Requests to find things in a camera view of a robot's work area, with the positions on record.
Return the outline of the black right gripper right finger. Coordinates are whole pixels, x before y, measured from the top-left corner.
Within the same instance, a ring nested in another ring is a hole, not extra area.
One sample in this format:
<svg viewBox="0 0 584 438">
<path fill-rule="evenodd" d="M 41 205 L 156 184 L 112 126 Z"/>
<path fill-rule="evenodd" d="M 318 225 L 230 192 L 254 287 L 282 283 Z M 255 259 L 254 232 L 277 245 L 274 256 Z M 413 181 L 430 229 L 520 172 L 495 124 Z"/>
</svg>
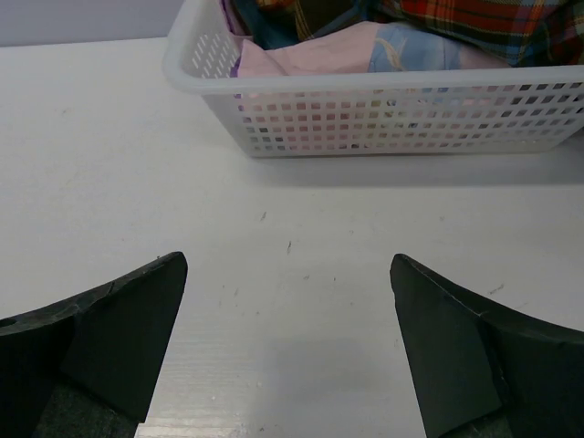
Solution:
<svg viewBox="0 0 584 438">
<path fill-rule="evenodd" d="M 460 287 L 404 254 L 391 289 L 428 437 L 580 437 L 583 334 Z"/>
</svg>

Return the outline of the red plaid long sleeve shirt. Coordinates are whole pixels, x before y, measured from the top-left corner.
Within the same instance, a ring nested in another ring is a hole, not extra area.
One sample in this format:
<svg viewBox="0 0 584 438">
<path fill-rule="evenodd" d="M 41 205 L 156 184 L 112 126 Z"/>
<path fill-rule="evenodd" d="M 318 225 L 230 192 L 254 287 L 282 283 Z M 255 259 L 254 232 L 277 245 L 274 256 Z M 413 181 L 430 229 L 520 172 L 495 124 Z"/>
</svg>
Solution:
<svg viewBox="0 0 584 438">
<path fill-rule="evenodd" d="M 263 48 L 292 46 L 359 22 L 404 20 L 499 57 L 514 68 L 580 65 L 580 1 L 226 1 Z"/>
</svg>

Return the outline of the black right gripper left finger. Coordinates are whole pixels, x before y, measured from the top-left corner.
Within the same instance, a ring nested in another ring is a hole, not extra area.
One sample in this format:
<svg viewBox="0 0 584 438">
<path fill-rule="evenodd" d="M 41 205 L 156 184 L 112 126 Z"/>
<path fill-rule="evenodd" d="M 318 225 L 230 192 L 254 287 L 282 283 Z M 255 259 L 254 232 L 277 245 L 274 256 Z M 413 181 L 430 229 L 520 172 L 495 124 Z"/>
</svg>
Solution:
<svg viewBox="0 0 584 438">
<path fill-rule="evenodd" d="M 4 437 L 132 437 L 182 302 L 181 252 L 1 320 Z"/>
</svg>

